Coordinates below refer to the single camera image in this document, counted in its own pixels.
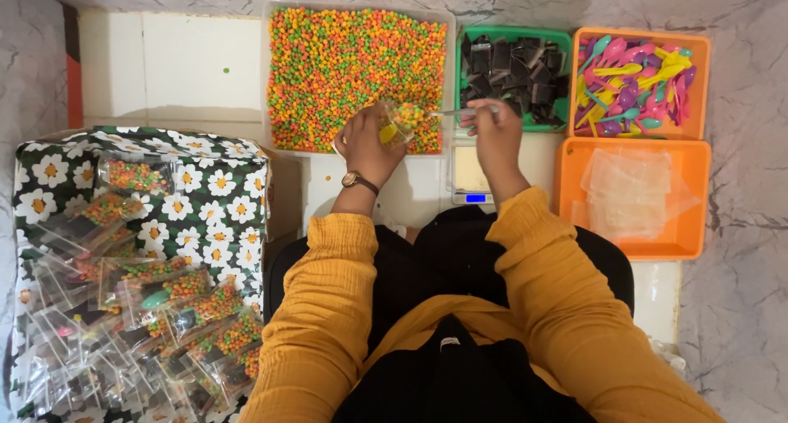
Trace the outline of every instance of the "wrist watch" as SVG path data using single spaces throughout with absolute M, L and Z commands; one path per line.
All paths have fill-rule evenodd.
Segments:
M 350 171 L 347 174 L 345 174 L 345 177 L 342 177 L 342 186 L 351 187 L 351 186 L 355 186 L 357 183 L 360 183 L 361 185 L 368 187 L 369 190 L 375 193 L 376 197 L 378 196 L 380 189 L 378 189 L 377 186 L 373 185 L 372 183 L 361 177 L 358 171 Z

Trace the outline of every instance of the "stack of plastic bags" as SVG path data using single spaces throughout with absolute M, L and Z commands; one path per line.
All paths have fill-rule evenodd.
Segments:
M 182 257 L 133 257 L 126 228 L 143 209 L 130 194 L 174 193 L 180 164 L 106 155 L 98 165 L 106 191 L 34 225 L 23 251 L 35 283 L 20 322 L 20 417 L 126 402 L 157 421 L 226 409 L 257 378 L 258 313 L 233 277 L 212 287 L 207 268 Z
M 700 203 L 665 151 L 595 149 L 580 186 L 586 203 L 573 215 L 585 211 L 591 231 L 613 242 L 657 238 L 669 220 Z

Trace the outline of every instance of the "clothing label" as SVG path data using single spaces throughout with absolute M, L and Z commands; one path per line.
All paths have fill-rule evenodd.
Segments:
M 446 338 L 440 340 L 440 351 L 441 352 L 443 351 L 443 346 L 445 344 L 459 344 L 459 340 L 457 339 L 457 337 L 446 337 Z

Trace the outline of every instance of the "watch face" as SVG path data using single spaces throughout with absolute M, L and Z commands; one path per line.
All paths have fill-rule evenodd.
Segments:
M 342 184 L 344 186 L 351 185 L 355 182 L 355 172 L 348 172 L 345 177 L 342 177 Z

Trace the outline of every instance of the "green plastic tray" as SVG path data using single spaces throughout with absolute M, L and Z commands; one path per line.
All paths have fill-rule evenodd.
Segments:
M 476 40 L 482 34 L 487 34 L 492 41 L 495 41 L 499 37 L 506 37 L 506 41 L 517 41 L 517 37 L 539 37 L 545 41 L 551 41 L 557 44 L 558 47 L 566 53 L 566 63 L 564 64 L 564 68 L 561 71 L 562 75 L 569 74 L 571 72 L 572 37 L 565 32 L 546 29 L 531 29 L 517 26 L 469 26 L 466 27 L 457 38 L 457 61 L 455 62 L 455 83 L 457 90 L 454 94 L 456 109 L 459 109 L 459 91 L 468 87 L 468 81 L 465 78 L 461 78 L 459 74 L 459 69 L 463 64 L 460 48 L 465 34 L 468 34 L 468 38 L 470 38 L 471 41 Z M 556 100 L 554 111 L 560 119 L 566 122 L 566 119 L 569 117 L 569 98 L 559 98 Z M 534 119 L 530 114 L 526 114 L 522 117 L 522 130 L 526 132 L 545 132 L 547 130 L 557 131 L 563 130 L 565 127 L 566 124 L 561 126 L 536 124 L 534 123 Z

